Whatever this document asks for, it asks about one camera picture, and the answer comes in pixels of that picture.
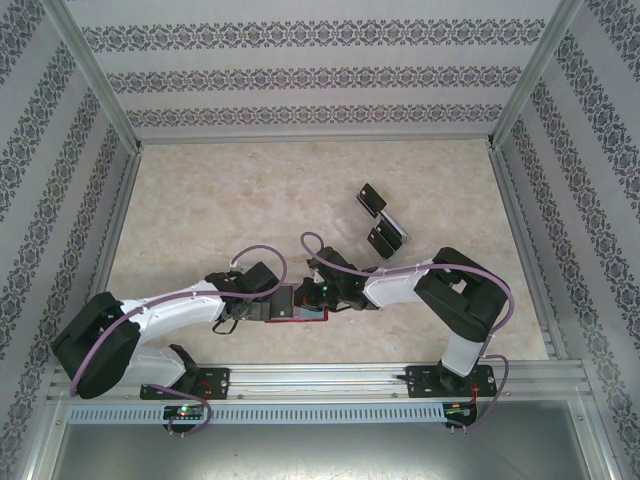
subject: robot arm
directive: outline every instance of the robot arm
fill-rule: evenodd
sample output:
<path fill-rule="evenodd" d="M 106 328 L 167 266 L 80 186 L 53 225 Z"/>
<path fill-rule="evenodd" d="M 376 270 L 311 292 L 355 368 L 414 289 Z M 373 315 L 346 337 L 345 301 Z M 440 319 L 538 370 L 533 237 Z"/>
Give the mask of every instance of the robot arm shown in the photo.
<path fill-rule="evenodd" d="M 322 260 L 354 270 L 331 247 L 316 253 Z M 440 382 L 449 390 L 464 384 L 476 363 L 506 301 L 507 295 L 493 281 L 456 269 L 427 269 L 420 265 L 451 264 L 488 272 L 457 250 L 445 247 L 430 261 L 406 273 L 384 275 L 385 270 L 366 279 L 333 269 L 313 258 L 309 267 L 323 281 L 305 279 L 296 292 L 296 301 L 308 308 L 327 307 L 330 311 L 346 304 L 357 310 L 385 308 L 396 303 L 426 303 L 451 329 L 449 344 L 440 362 Z"/>
<path fill-rule="evenodd" d="M 236 318 L 251 300 L 225 296 L 198 296 L 197 292 L 255 294 L 278 284 L 278 278 L 259 262 L 246 273 L 212 273 L 191 287 L 153 298 L 117 301 L 109 292 L 94 296 L 51 345 L 69 378 L 74 378 L 102 333 L 127 313 L 164 297 L 159 303 L 124 321 L 105 339 L 77 385 L 85 399 L 102 395 L 112 387 L 158 384 L 188 393 L 198 367 L 179 345 L 157 348 L 147 343 L 189 325 Z"/>
<path fill-rule="evenodd" d="M 332 268 L 326 262 L 347 272 Z M 280 289 L 293 292 L 293 298 L 289 296 L 287 300 L 290 306 L 313 312 L 336 312 L 341 310 L 341 305 L 356 310 L 377 310 L 394 303 L 426 303 L 452 330 L 442 357 L 439 381 L 454 391 L 465 384 L 476 365 L 507 296 L 498 285 L 481 275 L 453 268 L 427 269 L 427 265 L 434 263 L 463 265 L 486 272 L 460 252 L 443 248 L 431 262 L 422 264 L 423 268 L 416 266 L 403 269 L 406 273 L 386 276 L 382 270 L 369 269 L 363 272 L 376 276 L 365 279 L 333 248 L 323 247 L 308 261 L 317 274 L 315 279 L 305 278 L 295 291 L 291 285 Z M 119 302 L 108 292 L 100 293 L 61 332 L 52 350 L 69 377 L 74 378 L 102 332 L 111 327 L 112 333 L 95 351 L 77 384 L 82 398 L 97 397 L 116 385 L 158 384 L 189 393 L 198 377 L 198 367 L 191 357 L 178 345 L 152 348 L 147 342 L 189 325 L 244 319 L 252 307 L 259 311 L 266 307 L 266 317 L 257 317 L 266 320 L 270 302 L 275 305 L 276 298 L 282 297 L 278 293 L 284 292 L 275 289 L 278 283 L 278 278 L 259 262 L 246 273 L 212 273 L 191 287 L 151 299 Z M 267 290 L 271 291 L 270 295 L 255 298 L 256 292 Z M 202 291 L 227 295 L 198 296 Z M 233 293 L 251 294 L 254 298 L 234 298 L 230 296 Z M 176 298 L 141 308 L 168 297 Z M 141 312 L 128 320 L 122 319 L 137 309 Z M 118 319 L 123 323 L 114 329 L 112 325 Z"/>

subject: beige marble floor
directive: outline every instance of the beige marble floor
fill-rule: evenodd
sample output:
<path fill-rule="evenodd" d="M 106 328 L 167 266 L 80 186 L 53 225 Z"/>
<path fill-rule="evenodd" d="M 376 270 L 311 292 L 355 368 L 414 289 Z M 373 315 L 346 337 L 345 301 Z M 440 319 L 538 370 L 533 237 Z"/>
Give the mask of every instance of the beige marble floor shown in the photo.
<path fill-rule="evenodd" d="M 288 281 L 308 274 L 298 237 L 305 230 L 350 259 L 331 224 L 335 209 L 370 182 L 412 241 L 404 264 L 452 246 L 504 278 L 516 313 L 489 352 L 547 358 L 484 142 L 249 143 L 153 146 L 144 151 L 109 281 L 116 298 L 191 285 L 255 243 L 279 249 Z M 263 260 L 279 275 L 268 252 Z M 395 362 L 438 360 L 447 327 L 426 305 L 331 315 L 313 324 L 241 323 L 230 336 L 210 325 L 173 332 L 200 363 Z"/>

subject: enclosure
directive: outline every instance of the enclosure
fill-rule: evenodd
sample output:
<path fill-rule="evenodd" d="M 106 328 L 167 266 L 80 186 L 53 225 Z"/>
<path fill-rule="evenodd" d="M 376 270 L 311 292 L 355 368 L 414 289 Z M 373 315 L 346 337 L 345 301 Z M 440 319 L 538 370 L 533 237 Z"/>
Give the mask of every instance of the enclosure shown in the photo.
<path fill-rule="evenodd" d="M 637 0 L 2 11 L 3 478 L 640 476 Z M 253 244 L 301 282 L 309 230 L 371 267 L 334 221 L 366 183 L 411 236 L 385 266 L 451 246 L 513 292 L 482 427 L 426 425 L 443 399 L 398 381 L 449 338 L 417 303 L 156 339 L 229 369 L 200 443 L 165 438 L 176 402 L 139 388 L 68 395 L 49 346 L 98 292 L 185 288 Z"/>

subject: transparent plastic block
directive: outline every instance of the transparent plastic block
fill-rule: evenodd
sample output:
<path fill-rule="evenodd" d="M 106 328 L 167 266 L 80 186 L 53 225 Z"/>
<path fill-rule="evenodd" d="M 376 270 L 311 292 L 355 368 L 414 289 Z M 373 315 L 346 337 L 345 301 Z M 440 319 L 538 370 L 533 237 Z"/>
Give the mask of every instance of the transparent plastic block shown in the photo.
<path fill-rule="evenodd" d="M 381 256 L 369 242 L 369 237 L 372 236 L 372 230 L 378 228 L 383 217 L 394 226 L 401 236 L 400 247 L 394 249 L 395 252 L 389 258 Z M 405 246 L 411 240 L 404 228 L 388 213 L 387 207 L 380 214 L 373 217 L 358 201 L 356 195 L 346 200 L 345 203 L 335 211 L 331 223 L 336 230 L 338 230 L 342 238 L 344 238 L 350 246 L 354 247 L 360 264 L 365 267 L 397 266 L 406 250 Z"/>

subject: black mounting bracket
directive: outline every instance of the black mounting bracket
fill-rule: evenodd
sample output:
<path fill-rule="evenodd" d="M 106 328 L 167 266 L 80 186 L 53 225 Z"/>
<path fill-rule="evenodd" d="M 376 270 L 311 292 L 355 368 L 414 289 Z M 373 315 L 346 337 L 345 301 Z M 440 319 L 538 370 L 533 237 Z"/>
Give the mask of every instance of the black mounting bracket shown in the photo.
<path fill-rule="evenodd" d="M 456 407 L 459 407 L 458 404 L 444 403 L 442 406 L 444 407 L 445 418 L 447 420 L 452 420 L 451 422 L 445 423 L 444 426 L 446 428 L 462 428 L 460 424 L 468 427 L 469 425 L 475 423 L 475 421 L 478 419 L 478 408 L 476 406 L 469 406 L 468 408 L 464 408 L 463 406 L 463 412 L 456 413 L 453 413 L 455 410 L 452 409 L 456 409 Z"/>
<path fill-rule="evenodd" d="M 410 365 L 405 368 L 403 380 L 407 382 L 409 398 L 471 397 L 472 387 L 478 388 L 478 397 L 493 398 L 497 392 L 496 379 L 490 365 L 476 365 L 465 378 L 464 386 L 456 391 L 440 383 L 441 367 L 437 365 Z"/>
<path fill-rule="evenodd" d="M 206 400 L 226 400 L 231 370 L 228 368 L 200 367 L 194 386 L 184 392 Z M 183 397 L 164 393 L 147 385 L 140 387 L 142 400 L 184 400 Z"/>

